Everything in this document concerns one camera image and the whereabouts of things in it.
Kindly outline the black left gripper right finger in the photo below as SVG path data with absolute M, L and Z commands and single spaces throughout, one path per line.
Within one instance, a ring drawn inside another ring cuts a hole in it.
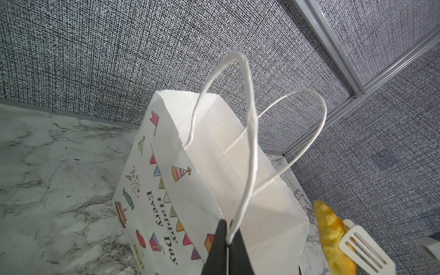
M 254 270 L 239 229 L 229 245 L 229 275 L 254 275 Z

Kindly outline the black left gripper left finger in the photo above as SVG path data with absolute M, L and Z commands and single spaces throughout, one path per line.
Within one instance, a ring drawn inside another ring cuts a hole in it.
M 226 235 L 228 225 L 220 220 L 214 235 L 214 241 L 201 275 L 227 275 L 228 245 Z

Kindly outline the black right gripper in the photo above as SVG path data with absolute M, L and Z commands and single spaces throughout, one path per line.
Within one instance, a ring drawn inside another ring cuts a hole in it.
M 417 244 L 429 259 L 440 264 L 440 232 L 418 239 Z

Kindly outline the white and steel tongs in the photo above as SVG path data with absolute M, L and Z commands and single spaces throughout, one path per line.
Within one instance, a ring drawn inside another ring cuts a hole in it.
M 395 275 L 396 266 L 383 249 L 360 226 L 343 220 L 348 232 L 342 237 L 339 249 L 369 275 Z

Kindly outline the striped croissant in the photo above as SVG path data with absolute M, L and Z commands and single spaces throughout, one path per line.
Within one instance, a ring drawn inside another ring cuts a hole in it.
M 339 249 L 348 231 L 343 221 L 323 201 L 313 203 L 320 243 L 333 275 L 355 275 L 356 263 Z

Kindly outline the white paper gift bag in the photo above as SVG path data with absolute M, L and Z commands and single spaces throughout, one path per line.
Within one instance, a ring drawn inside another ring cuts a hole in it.
M 200 93 L 154 93 L 113 196 L 141 274 L 200 275 L 220 222 L 255 274 L 298 274 L 309 221 L 258 145 L 259 118 L 240 53 Z

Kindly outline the aluminium frame struts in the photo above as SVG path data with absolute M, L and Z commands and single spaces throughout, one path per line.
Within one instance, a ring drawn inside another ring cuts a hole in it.
M 285 151 L 306 145 L 440 40 L 438 1 L 293 1 L 306 37 L 352 92 Z

